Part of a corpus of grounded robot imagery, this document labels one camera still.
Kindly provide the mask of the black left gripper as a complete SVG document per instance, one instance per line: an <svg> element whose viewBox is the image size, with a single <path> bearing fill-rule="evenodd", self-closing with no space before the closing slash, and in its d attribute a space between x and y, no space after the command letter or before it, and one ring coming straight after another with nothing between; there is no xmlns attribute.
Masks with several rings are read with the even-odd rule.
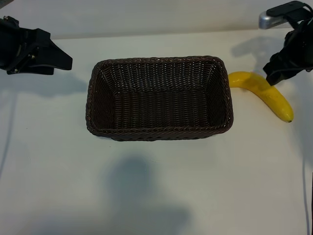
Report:
<svg viewBox="0 0 313 235"><path fill-rule="evenodd" d="M33 59L38 67L30 66ZM50 33L20 28L19 21L10 16L1 18L0 69L8 75L53 75L54 68L71 70L72 62L73 59L52 42Z"/></svg>

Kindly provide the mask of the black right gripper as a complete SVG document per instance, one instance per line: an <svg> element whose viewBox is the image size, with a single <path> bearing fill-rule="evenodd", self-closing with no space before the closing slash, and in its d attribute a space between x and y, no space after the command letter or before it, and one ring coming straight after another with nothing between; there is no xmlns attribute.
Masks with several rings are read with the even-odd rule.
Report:
<svg viewBox="0 0 313 235"><path fill-rule="evenodd" d="M271 56L263 67L266 81L274 86L283 80L296 76L301 71L313 70L313 20L296 22L291 18L288 23L293 31L285 36L283 49Z"/></svg>

